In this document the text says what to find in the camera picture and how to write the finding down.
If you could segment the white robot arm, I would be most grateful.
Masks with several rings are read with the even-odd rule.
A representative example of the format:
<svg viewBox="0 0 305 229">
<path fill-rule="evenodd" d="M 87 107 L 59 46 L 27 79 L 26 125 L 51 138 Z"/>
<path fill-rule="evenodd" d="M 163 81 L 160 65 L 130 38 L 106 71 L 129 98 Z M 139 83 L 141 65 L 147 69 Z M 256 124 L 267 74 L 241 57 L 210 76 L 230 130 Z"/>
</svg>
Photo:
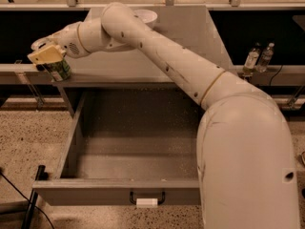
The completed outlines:
<svg viewBox="0 0 305 229">
<path fill-rule="evenodd" d="M 293 139 L 274 100 L 154 30 L 150 13 L 110 3 L 99 17 L 36 40 L 35 65 L 129 45 L 205 112 L 196 141 L 205 229 L 300 229 Z"/>
</svg>

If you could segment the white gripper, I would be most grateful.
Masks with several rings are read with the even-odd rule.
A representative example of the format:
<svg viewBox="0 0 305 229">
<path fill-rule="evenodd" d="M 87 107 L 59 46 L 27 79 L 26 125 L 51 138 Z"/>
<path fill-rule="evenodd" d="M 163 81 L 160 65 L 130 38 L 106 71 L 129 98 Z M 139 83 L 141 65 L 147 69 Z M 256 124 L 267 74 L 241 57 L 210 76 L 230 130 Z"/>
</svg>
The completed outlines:
<svg viewBox="0 0 305 229">
<path fill-rule="evenodd" d="M 72 23 L 64 29 L 36 40 L 30 47 L 28 59 L 36 65 L 56 63 L 67 55 L 72 58 L 88 56 L 80 39 L 81 22 Z"/>
</svg>

